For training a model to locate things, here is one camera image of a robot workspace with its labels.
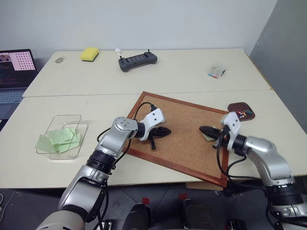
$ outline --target green paper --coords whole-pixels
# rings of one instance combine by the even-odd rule
[[[75,142],[75,143],[71,143],[71,145],[69,144],[64,144],[64,145],[56,145],[56,150],[59,152],[59,153],[62,153],[62,152],[65,152],[65,151],[68,151],[70,149],[73,149],[73,148],[76,148],[79,146],[79,142]]]
[[[77,133],[77,135],[73,136],[72,140],[68,140],[62,142],[61,144],[57,144],[55,145],[55,148],[59,153],[62,153],[70,149],[73,149],[75,147],[78,147],[80,145],[80,140],[81,140],[81,134]]]
[[[70,141],[73,138],[73,133],[71,133],[69,128],[65,128],[62,130],[49,131],[47,135],[50,138],[51,144],[56,145],[65,141]]]
[[[37,150],[45,151],[45,152],[55,152],[55,147],[51,144],[51,141],[48,137],[43,135],[39,135],[39,139],[35,145]]]
[[[69,130],[71,131],[72,134],[75,133],[76,129],[75,128],[69,128]]]
[[[70,143],[75,143],[75,142],[79,142],[81,139],[81,135],[80,133],[77,133],[76,135],[73,135],[73,138],[67,141],[63,141],[61,143],[58,143],[57,145],[64,145],[64,144],[70,144]]]

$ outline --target black cable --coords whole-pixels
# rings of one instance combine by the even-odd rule
[[[152,111],[153,111],[153,107],[155,107],[154,104],[152,104],[152,103],[150,103],[150,102],[143,102],[142,104],[139,105],[138,109],[136,110],[133,119],[136,118],[136,114],[138,114],[139,109],[140,109],[144,104],[150,104],[150,106],[151,106],[151,108],[152,108]]]
[[[101,135],[103,135],[105,132],[109,131],[111,128],[106,129],[105,131],[103,131],[101,134],[99,134],[97,136],[97,141],[100,142],[99,138],[101,137]]]
[[[261,191],[263,191],[264,193],[266,193],[266,190],[261,188],[261,187],[258,187],[258,186],[253,186],[253,185],[249,185],[249,184],[240,184],[240,183],[236,183],[234,182],[233,179],[231,179],[231,177],[234,177],[234,178],[248,178],[248,179],[254,179],[254,180],[258,180],[259,178],[257,177],[252,177],[252,176],[233,176],[233,175],[229,175],[228,173],[226,173],[224,171],[224,169],[222,168],[221,166],[221,162],[220,162],[220,148],[221,148],[221,143],[222,143],[222,136],[220,136],[218,138],[218,145],[217,145],[217,149],[216,149],[216,160],[217,160],[217,164],[219,166],[219,169],[221,170],[221,172],[229,179],[229,181],[231,181],[232,183],[234,184],[237,184],[239,186],[242,186],[242,187],[248,187],[248,188],[254,188],[254,189],[259,189]]]
[[[239,162],[242,162],[242,161],[245,161],[247,159],[247,156],[244,155],[244,157],[240,160],[237,160],[235,162],[232,162],[228,167],[227,167],[227,170],[226,170],[226,173],[229,174],[229,170],[232,166],[234,166],[235,164],[238,164]]]
[[[156,107],[155,107],[154,104],[152,104],[152,103],[150,103],[150,102],[143,102],[142,104],[139,105],[139,107],[138,107],[137,110],[135,111],[135,114],[134,114],[133,119],[136,119],[136,115],[138,114],[139,109],[140,109],[143,105],[145,105],[145,104],[150,104],[150,106],[151,106],[151,111],[153,111],[154,109],[156,109]],[[129,140],[129,143],[128,143],[128,146],[127,146],[126,150],[125,150],[125,151],[123,152],[123,154],[121,154],[121,156],[116,160],[115,164],[116,164],[117,162],[119,162],[119,160],[122,159],[123,156],[125,156],[125,154],[128,152],[128,150],[129,150],[129,148],[130,148],[130,144],[131,144],[131,139]]]
[[[129,140],[129,143],[128,143],[128,146],[127,146],[126,150],[125,150],[125,151],[123,152],[123,154],[121,154],[121,156],[116,160],[115,164],[116,164],[117,162],[119,162],[119,160],[122,159],[123,156],[125,156],[125,154],[128,152],[128,150],[129,150],[129,148],[130,148],[130,144],[131,144],[131,139]]]
[[[95,225],[95,227],[93,228],[93,230],[96,230],[99,226],[99,228],[101,230],[103,230],[103,226],[102,226],[102,221],[106,215],[106,210],[107,210],[107,207],[109,205],[109,191],[108,191],[108,187],[107,187],[107,182],[106,182],[106,186],[105,186],[105,193],[106,193],[106,205],[105,205],[105,209],[104,209],[104,212],[102,213],[102,215],[100,215],[100,211],[98,212],[97,214],[97,219],[98,219],[98,223]]]
[[[100,212],[98,212],[98,214],[97,214],[97,219],[98,219],[99,228],[100,228],[101,230],[103,230],[104,227],[102,226],[102,218],[101,218],[101,216],[100,216]]]
[[[270,225],[272,226],[273,229],[276,229],[273,222],[271,221],[270,217],[269,217],[269,208],[270,208],[270,201],[268,199],[268,203],[267,203],[267,207],[265,209],[265,216],[268,220],[268,222],[270,223]]]

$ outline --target white wall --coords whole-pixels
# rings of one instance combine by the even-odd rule
[[[243,47],[249,54],[276,0],[0,0],[0,50]]]

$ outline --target gray remote controller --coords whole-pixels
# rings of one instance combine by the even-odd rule
[[[129,69],[145,65],[145,64],[154,64],[158,60],[157,56],[148,50],[148,52],[144,52],[143,54],[136,55],[133,57],[123,58],[120,57],[118,60],[120,69],[124,72],[128,72]]]

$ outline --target small plastic bag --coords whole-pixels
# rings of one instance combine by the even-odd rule
[[[215,79],[219,79],[221,76],[223,76],[225,71],[226,71],[226,68],[224,65],[220,63],[215,63],[214,65],[211,66],[207,75]]]

